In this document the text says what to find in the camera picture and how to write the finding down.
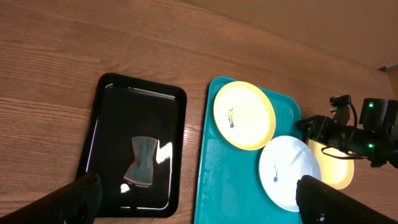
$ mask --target sponge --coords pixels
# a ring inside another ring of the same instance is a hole
[[[133,137],[131,141],[134,162],[123,179],[136,185],[150,186],[154,175],[154,154],[159,141],[145,136]]]

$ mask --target wood grain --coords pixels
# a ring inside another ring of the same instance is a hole
[[[396,0],[186,0],[340,57],[397,63]]]
[[[0,0],[0,215],[73,181],[95,86],[116,72],[182,87],[188,95],[180,203],[190,223],[206,88],[218,75],[294,98],[303,117],[328,114],[331,96],[393,98],[389,77],[183,1]],[[343,192],[398,219],[392,166],[356,162]]]

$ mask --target plate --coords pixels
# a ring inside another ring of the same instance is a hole
[[[270,199],[279,207],[298,212],[297,181],[303,175],[321,180],[317,158],[301,140],[279,136],[263,149],[259,161],[260,180]]]
[[[244,150],[264,147],[275,132],[275,112],[268,97],[246,82],[231,82],[216,95],[214,119],[223,137]]]
[[[346,188],[354,177],[354,160],[336,159],[322,153],[325,145],[308,140],[308,146],[318,160],[321,169],[322,182],[337,190]],[[335,148],[326,149],[326,152],[333,156],[347,156]]]

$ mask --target tray rim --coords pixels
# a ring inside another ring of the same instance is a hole
[[[114,216],[103,216],[103,217],[159,217],[166,218],[172,216],[178,209],[179,203],[179,195],[180,195],[180,176],[181,176],[181,168],[182,168],[182,150],[183,150],[183,135],[185,130],[185,118],[186,118],[186,110],[187,110],[187,94],[185,91],[173,85],[166,85],[163,83],[151,82],[147,80],[143,80],[140,78],[130,77],[127,75],[120,75],[117,73],[105,73],[103,74],[97,83],[95,96],[91,108],[90,118],[88,120],[88,126],[86,130],[85,140],[83,143],[83,147],[81,149],[81,155],[79,158],[78,168],[76,170],[75,179],[79,179],[80,177],[86,174],[86,164],[88,160],[89,151],[88,148],[91,146],[91,140],[94,135],[96,120],[100,113],[100,108],[102,104],[102,99],[104,95],[104,90],[109,84],[117,84],[123,88],[129,87],[137,87],[142,90],[154,91],[163,93],[166,95],[175,96],[177,101],[177,109],[178,109],[178,117],[177,118],[177,132],[178,134],[175,137],[175,147],[180,148],[176,157],[173,160],[173,177],[172,177],[172,185],[175,190],[170,189],[170,198],[176,198],[174,202],[170,202],[172,200],[169,199],[168,204],[170,207],[166,210],[140,210],[140,212],[136,212],[136,210],[118,210],[117,214]]]

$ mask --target yellow plate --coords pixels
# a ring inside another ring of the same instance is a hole
[[[346,188],[354,177],[354,160],[336,159],[325,155],[321,151],[325,145],[319,142],[308,140],[307,144],[318,160],[322,182],[337,190]],[[326,152],[333,156],[347,156],[335,148],[326,149]]]
[[[276,121],[271,102],[250,83],[236,81],[221,88],[213,113],[221,134],[240,149],[260,149],[274,135]]]

